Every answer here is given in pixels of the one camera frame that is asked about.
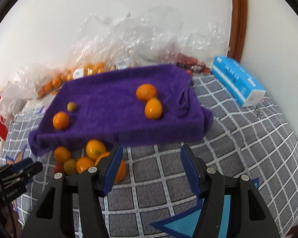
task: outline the white and blue box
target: white and blue box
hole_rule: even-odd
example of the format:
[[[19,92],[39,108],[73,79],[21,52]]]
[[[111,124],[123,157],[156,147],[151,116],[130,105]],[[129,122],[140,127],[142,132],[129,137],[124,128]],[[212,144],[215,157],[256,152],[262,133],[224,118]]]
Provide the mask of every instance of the white and blue box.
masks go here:
[[[266,93],[258,80],[231,58],[216,56],[211,72],[242,107],[256,106]]]

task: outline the plaid bed sheet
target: plaid bed sheet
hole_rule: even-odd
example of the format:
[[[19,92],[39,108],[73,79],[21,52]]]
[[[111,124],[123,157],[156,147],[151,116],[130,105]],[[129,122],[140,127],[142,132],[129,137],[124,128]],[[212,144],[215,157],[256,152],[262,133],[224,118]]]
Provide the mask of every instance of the plaid bed sheet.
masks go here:
[[[296,135],[268,96],[258,108],[241,108],[213,76],[194,77],[192,87],[201,105],[214,113],[214,122],[204,139],[189,143],[193,153],[224,175],[259,177],[260,193],[284,237],[298,214]],[[31,153],[27,137],[44,115],[42,105],[30,108],[11,123],[0,159],[5,164],[7,156],[15,160],[24,150],[23,158],[31,157],[44,166],[27,185],[28,191],[16,200],[23,225],[53,178],[56,164],[52,152],[41,157]],[[150,224],[196,205],[180,160],[184,142],[124,148],[126,177],[106,198],[100,199],[111,237],[171,237]],[[84,150],[75,151],[73,157],[83,154]],[[77,196],[73,198],[73,215],[76,237],[82,237]]]

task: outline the metal bolt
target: metal bolt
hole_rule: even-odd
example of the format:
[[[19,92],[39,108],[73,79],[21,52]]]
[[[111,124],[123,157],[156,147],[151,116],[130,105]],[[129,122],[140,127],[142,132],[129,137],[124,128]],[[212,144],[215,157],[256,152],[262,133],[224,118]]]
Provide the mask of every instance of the metal bolt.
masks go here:
[[[214,173],[216,172],[216,170],[215,170],[214,168],[212,168],[212,167],[209,167],[209,168],[207,169],[207,172],[208,172],[209,174],[214,174]]]
[[[63,176],[62,173],[56,173],[56,174],[54,175],[54,178],[55,178],[55,179],[60,179],[62,176]]]
[[[97,171],[97,167],[92,166],[92,167],[88,168],[88,171],[89,171],[90,173],[95,173],[95,172]]]
[[[243,181],[248,181],[250,179],[247,175],[242,175],[241,178]]]

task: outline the brown door frame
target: brown door frame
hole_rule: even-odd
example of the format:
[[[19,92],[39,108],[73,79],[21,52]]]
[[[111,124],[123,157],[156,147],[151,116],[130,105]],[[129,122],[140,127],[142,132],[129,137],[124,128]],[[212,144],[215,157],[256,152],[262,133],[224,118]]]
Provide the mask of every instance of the brown door frame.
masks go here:
[[[227,56],[240,62],[242,58],[246,26],[247,26],[247,0],[232,0],[230,50]]]

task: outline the purple towel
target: purple towel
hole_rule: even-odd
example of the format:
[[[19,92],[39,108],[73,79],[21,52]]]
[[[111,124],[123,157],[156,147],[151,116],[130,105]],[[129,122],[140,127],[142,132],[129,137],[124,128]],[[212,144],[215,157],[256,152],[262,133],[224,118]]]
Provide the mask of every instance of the purple towel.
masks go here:
[[[81,149],[90,139],[124,146],[179,141],[199,141],[208,131],[213,114],[200,107],[191,76],[173,65],[140,67],[102,73],[65,83],[46,110],[39,128],[29,134],[35,155],[58,146]],[[158,120],[145,117],[145,103],[136,98],[137,88],[153,84],[163,105]],[[77,111],[68,113],[70,125],[57,131],[53,116],[67,112],[73,101]]]

